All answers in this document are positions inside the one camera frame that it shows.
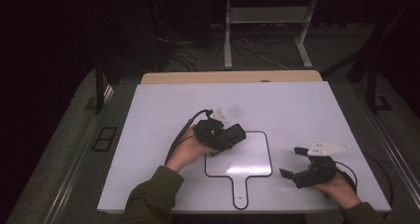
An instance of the floor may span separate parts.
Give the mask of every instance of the floor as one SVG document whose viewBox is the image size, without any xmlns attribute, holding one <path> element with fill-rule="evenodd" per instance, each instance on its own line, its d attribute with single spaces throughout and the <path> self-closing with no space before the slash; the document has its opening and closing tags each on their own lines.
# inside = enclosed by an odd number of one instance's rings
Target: floor
<svg viewBox="0 0 420 224">
<path fill-rule="evenodd" d="M 262 25 L 234 27 L 233 70 L 305 69 L 294 45 L 298 25 Z M 373 25 L 354 24 L 346 28 L 321 25 L 310 28 L 305 41 L 314 67 L 322 71 L 358 50 L 368 39 Z M 224 70 L 223 28 L 211 27 L 212 43 L 197 46 L 179 37 L 176 51 L 164 71 Z M 395 223 L 416 223 L 420 219 L 419 202 L 413 196 L 420 176 L 420 121 L 393 90 L 386 78 L 379 77 L 377 95 L 384 96 L 392 110 L 372 114 L 366 107 L 366 82 L 351 84 L 346 75 L 351 64 L 327 76 L 330 86 L 392 211 L 387 219 Z M 123 78 L 119 86 L 108 90 L 106 105 L 95 115 L 88 105 L 95 97 L 94 71 L 79 85 L 67 112 L 16 205 L 10 223 L 116 223 L 118 215 L 96 210 L 109 166 L 135 92 L 138 78 Z M 100 128 L 117 127 L 117 136 L 109 152 L 92 152 L 91 146 Z M 392 158 L 387 146 L 395 145 L 410 171 Z M 414 181 L 407 181 L 407 176 Z M 258 223 L 280 223 L 281 217 L 262 218 Z M 310 214 L 307 223 L 342 223 L 340 214 Z M 246 223 L 223 219 L 218 223 Z"/>
</svg>

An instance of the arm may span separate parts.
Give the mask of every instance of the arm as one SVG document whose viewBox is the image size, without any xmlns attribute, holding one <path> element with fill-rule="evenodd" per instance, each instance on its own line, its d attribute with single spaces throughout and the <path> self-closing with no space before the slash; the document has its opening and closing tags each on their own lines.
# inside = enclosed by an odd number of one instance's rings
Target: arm
<svg viewBox="0 0 420 224">
<path fill-rule="evenodd" d="M 337 172 L 329 182 L 312 186 L 327 194 L 342 210 L 347 223 L 351 224 L 387 224 L 371 206 L 362 202 L 346 179 Z"/>
<path fill-rule="evenodd" d="M 120 223 L 170 223 L 175 196 L 183 183 L 178 173 L 205 153 L 214 152 L 198 142 L 192 128 L 181 141 L 185 138 L 188 139 L 179 144 L 164 167 L 157 168 L 149 181 L 133 189 Z"/>
</svg>

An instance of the gray carpet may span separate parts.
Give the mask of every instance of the gray carpet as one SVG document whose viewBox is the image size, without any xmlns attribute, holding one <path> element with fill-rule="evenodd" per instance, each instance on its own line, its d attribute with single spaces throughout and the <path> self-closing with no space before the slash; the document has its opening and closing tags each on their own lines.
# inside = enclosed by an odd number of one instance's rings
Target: gray carpet
<svg viewBox="0 0 420 224">
<path fill-rule="evenodd" d="M 371 30 L 371 25 L 349 25 L 345 29 L 335 26 L 311 28 L 305 45 L 314 69 L 322 71 L 358 50 L 367 40 Z M 298 31 L 296 26 L 279 26 L 269 33 L 264 30 L 264 27 L 253 28 L 253 34 L 250 33 L 249 28 L 234 29 L 233 70 L 283 69 L 276 63 L 290 69 L 304 69 L 293 41 Z M 176 54 L 187 58 L 197 70 L 224 70 L 223 51 L 221 51 L 223 42 L 217 40 L 220 39 L 218 36 L 221 35 L 221 31 L 216 27 L 213 33 L 215 42 L 211 44 L 211 47 L 194 47 L 186 43 L 182 52 L 178 51 Z M 276 63 L 260 58 L 241 38 L 251 43 L 261 55 Z M 386 153 L 383 139 L 372 121 L 372 115 L 366 108 L 364 101 L 366 85 L 364 82 L 349 84 L 346 80 L 349 69 L 348 65 L 326 77 L 326 80 L 329 81 L 361 149 L 367 153 L 367 161 L 385 196 L 388 200 L 393 199 L 393 210 L 387 218 L 395 223 L 416 223 L 420 220 L 419 209 Z M 187 67 L 179 61 L 172 60 L 165 71 L 187 71 Z M 95 116 L 93 111 L 84 110 L 89 98 L 95 96 L 94 72 L 86 77 L 80 84 L 43 159 L 12 213 L 10 223 L 43 223 L 46 218 L 49 222 L 62 224 L 116 223 L 118 221 L 118 215 L 100 212 L 96 210 L 96 206 L 118 145 L 136 84 L 136 79 L 123 79 L 119 86 L 114 87 L 114 94 L 103 112 Z M 380 119 L 415 175 L 420 176 L 420 161 L 417 159 L 420 154 L 419 119 L 383 77 L 378 80 L 377 93 L 388 99 L 393 110 L 381 111 L 373 117 Z M 92 152 L 90 147 L 102 127 L 117 127 L 117 135 L 109 152 Z M 83 156 L 75 162 L 77 154 L 83 154 Z M 391 183 L 388 182 L 381 168 L 384 168 L 386 174 L 389 175 Z M 71 179 L 73 182 L 65 182 L 70 180 L 66 179 L 66 175 L 72 170 L 75 171 L 74 179 Z M 56 216 L 49 215 L 54 198 L 61 188 L 67 191 L 68 196 L 62 199 L 64 203 L 59 205 L 58 209 L 52 211 L 52 214 L 55 213 Z M 279 219 L 280 217 L 276 217 L 264 223 L 278 223 L 276 221 Z M 310 224 L 342 223 L 342 221 L 339 214 L 307 216 L 307 222 Z"/>
</svg>

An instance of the dark background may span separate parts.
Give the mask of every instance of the dark background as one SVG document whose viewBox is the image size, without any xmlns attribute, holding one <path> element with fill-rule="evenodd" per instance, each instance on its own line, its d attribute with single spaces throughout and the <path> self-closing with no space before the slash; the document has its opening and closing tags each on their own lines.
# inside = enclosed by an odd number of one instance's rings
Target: dark background
<svg viewBox="0 0 420 224">
<path fill-rule="evenodd" d="M 313 24 L 386 22 L 406 1 L 319 0 Z M 374 63 L 420 117 L 419 3 L 409 6 Z M 223 24 L 224 9 L 224 0 L 1 0 L 0 223 L 7 220 L 77 86 L 98 62 L 111 83 L 159 71 L 166 56 L 154 36 L 157 20 L 205 44 L 207 36 L 197 32 L 210 23 Z"/>
</svg>

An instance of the black wire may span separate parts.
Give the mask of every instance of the black wire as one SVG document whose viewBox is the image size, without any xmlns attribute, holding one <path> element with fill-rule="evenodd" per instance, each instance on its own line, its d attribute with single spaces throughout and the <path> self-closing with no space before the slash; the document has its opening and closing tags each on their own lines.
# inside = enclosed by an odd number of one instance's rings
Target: black wire
<svg viewBox="0 0 420 224">
<path fill-rule="evenodd" d="M 182 135 L 186 132 L 186 130 L 191 126 L 192 122 L 194 122 L 194 119 L 197 118 L 202 113 L 206 113 L 207 116 L 210 116 L 212 112 L 213 112 L 212 110 L 204 109 L 196 113 L 191 119 L 188 120 L 188 122 L 183 126 L 182 130 L 176 136 L 175 140 L 173 140 L 173 143 L 170 146 L 169 151 L 167 152 L 166 159 L 164 160 L 165 165 L 167 161 L 169 160 L 169 158 L 172 156 L 173 151 L 175 151 L 176 147 L 178 147 L 178 145 L 184 141 L 182 140 L 181 142 L 178 142 L 179 139 L 181 139 Z"/>
<path fill-rule="evenodd" d="M 339 163 L 339 162 L 335 162 L 335 163 L 347 168 L 353 174 L 353 176 L 355 177 L 355 187 L 358 188 L 358 177 L 356 176 L 355 172 L 349 166 L 346 166 L 343 163 Z"/>
<path fill-rule="evenodd" d="M 284 40 L 276 41 L 276 42 L 272 42 L 272 41 L 264 42 L 262 40 L 260 40 L 260 42 L 263 43 L 263 44 L 266 44 L 266 45 L 269 45 L 269 44 L 284 44 L 284 43 L 288 43 L 288 42 L 294 42 L 294 37 L 291 38 L 291 39 L 284 39 Z"/>
<path fill-rule="evenodd" d="M 245 54 L 241 53 L 241 52 L 238 50 L 238 48 L 240 48 L 240 46 L 239 46 L 238 44 L 234 43 L 233 41 L 231 41 L 231 46 L 232 46 L 232 49 L 233 49 L 233 50 L 234 50 L 234 51 L 235 51 L 238 55 L 240 55 L 240 56 L 242 56 L 242 57 L 247 57 L 247 58 L 260 58 L 259 56 L 247 56 L 247 55 L 245 55 Z M 245 49 L 245 50 L 250 51 L 250 52 L 253 52 L 253 54 L 256 54 L 256 53 L 257 53 L 256 51 L 251 50 L 251 49 Z"/>
<path fill-rule="evenodd" d="M 174 60 L 171 60 L 170 62 L 171 62 L 170 68 L 172 68 L 172 71 L 173 72 L 176 72 L 176 64 L 175 64 L 175 61 Z"/>
<path fill-rule="evenodd" d="M 177 57 L 173 57 L 173 56 L 171 56 L 170 58 L 171 58 L 171 59 L 173 59 L 173 60 L 176 60 L 176 61 L 178 61 L 179 63 L 181 63 L 182 65 L 184 65 L 184 66 L 186 67 L 186 69 L 188 70 L 188 72 L 190 71 L 188 64 L 186 64 L 184 61 L 180 60 L 180 59 L 179 59 L 179 58 L 177 58 Z"/>
<path fill-rule="evenodd" d="M 194 63 L 189 61 L 187 58 L 185 58 L 183 56 L 179 56 L 177 54 L 173 54 L 172 56 L 176 57 L 179 60 L 183 59 L 183 61 L 185 61 L 185 63 L 188 64 L 189 66 L 191 66 L 194 69 L 194 71 L 197 71 L 197 67 L 195 67 Z"/>
<path fill-rule="evenodd" d="M 213 59 L 213 58 L 218 57 L 218 56 L 219 56 L 219 54 L 220 54 L 220 52 L 222 51 L 222 49 L 223 49 L 223 44 L 221 44 L 221 45 L 220 45 L 219 50 L 216 52 L 216 54 L 215 54 L 215 55 L 210 56 L 210 57 L 207 57 L 207 58 L 200 58 L 200 57 L 196 57 L 196 56 L 194 56 L 193 54 L 190 54 L 190 53 L 185 52 L 185 51 L 180 50 L 180 49 L 178 49 L 177 51 L 178 51 L 178 52 L 180 52 L 180 53 L 186 54 L 186 55 L 188 55 L 188 56 L 190 56 L 191 58 L 194 58 L 194 59 L 196 59 L 196 60 L 210 60 L 210 59 Z"/>
<path fill-rule="evenodd" d="M 368 153 L 362 152 L 366 157 L 370 158 L 374 163 L 376 163 L 376 165 L 380 168 L 380 170 L 382 170 L 383 174 L 386 177 L 386 181 L 388 182 L 389 185 L 389 206 L 392 208 L 393 205 L 393 196 L 394 196 L 394 190 L 393 190 L 393 185 L 392 185 L 392 181 L 391 178 L 389 177 L 389 174 L 386 172 L 385 168 L 380 164 L 379 161 L 377 161 L 373 156 L 369 155 Z M 389 212 L 383 214 L 383 218 L 386 218 L 388 216 Z"/>
<path fill-rule="evenodd" d="M 240 46 L 239 44 L 237 44 L 237 47 L 240 48 L 240 49 L 242 49 L 242 50 L 244 50 L 244 51 L 249 51 L 249 52 L 252 52 L 252 53 L 257 53 L 257 54 L 260 54 L 260 55 L 267 55 L 267 54 L 269 54 L 269 45 L 267 45 L 266 43 L 263 43 L 263 42 L 260 42 L 260 41 L 255 41 L 255 40 L 247 40 L 247 39 L 244 39 L 244 38 L 235 38 L 235 37 L 232 38 L 231 43 L 234 40 L 240 40 L 240 42 L 242 42 L 242 43 L 244 43 L 246 45 L 245 47 L 243 47 L 243 46 Z M 265 46 L 265 51 L 264 52 L 261 52 L 261 50 L 259 50 L 256 46 L 253 46 L 255 48 L 255 50 L 254 50 L 254 49 L 252 49 L 250 47 L 249 44 L 247 44 L 247 42 L 248 43 L 259 43 L 259 44 L 262 44 L 262 45 Z"/>
<path fill-rule="evenodd" d="M 167 30 L 166 37 L 164 37 L 164 40 L 169 40 L 170 39 L 170 36 L 172 36 L 172 28 L 168 24 L 166 24 L 166 23 L 157 22 L 157 33 L 158 34 L 162 33 L 162 31 L 161 31 L 161 28 L 162 27 L 161 26 L 164 26 L 166 28 L 166 30 Z"/>
<path fill-rule="evenodd" d="M 185 139 L 182 139 L 180 142 L 178 142 L 177 146 L 179 146 L 179 144 L 181 144 L 181 143 L 185 142 L 186 140 L 188 140 L 188 139 L 190 139 L 190 138 L 193 138 L 193 137 L 195 137 L 195 134 L 194 134 L 194 135 L 192 135 L 192 136 L 189 136 L 189 137 L 187 137 L 187 138 L 185 138 Z"/>
<path fill-rule="evenodd" d="M 177 49 L 179 48 L 183 48 L 183 49 L 188 49 L 188 48 L 198 48 L 201 47 L 202 44 L 197 43 L 195 41 L 190 41 L 190 42 L 182 42 L 179 39 L 179 35 L 176 32 L 176 29 L 173 28 L 172 26 L 170 26 L 167 23 L 164 22 L 158 22 L 160 25 L 166 26 L 167 29 L 169 30 L 170 34 L 168 34 L 165 39 L 159 38 L 159 42 L 163 43 L 163 44 L 167 44 L 170 46 L 174 46 Z M 210 38 L 209 43 L 215 43 L 215 42 L 221 42 L 224 41 L 224 33 L 220 34 L 220 35 L 216 35 Z"/>
<path fill-rule="evenodd" d="M 262 37 L 268 35 L 272 31 L 272 29 L 275 28 L 275 24 L 264 24 L 264 25 L 268 26 L 268 29 L 265 30 L 265 32 L 262 32 L 261 34 L 256 34 L 256 33 L 254 33 L 254 29 L 252 29 L 250 31 L 250 36 L 253 39 L 257 40 L 258 38 L 262 38 Z"/>
<path fill-rule="evenodd" d="M 306 59 L 309 57 L 310 54 L 314 53 L 319 46 L 325 41 L 325 39 L 327 38 L 327 36 L 329 36 L 334 30 L 334 26 L 331 26 L 331 28 L 326 32 L 326 35 L 324 35 L 324 37 L 321 38 L 321 40 L 319 40 L 316 44 L 315 43 L 310 43 L 308 44 L 308 46 L 306 46 L 306 48 L 311 48 L 310 50 L 307 50 L 307 54 L 306 57 L 303 61 L 306 61 Z"/>
</svg>

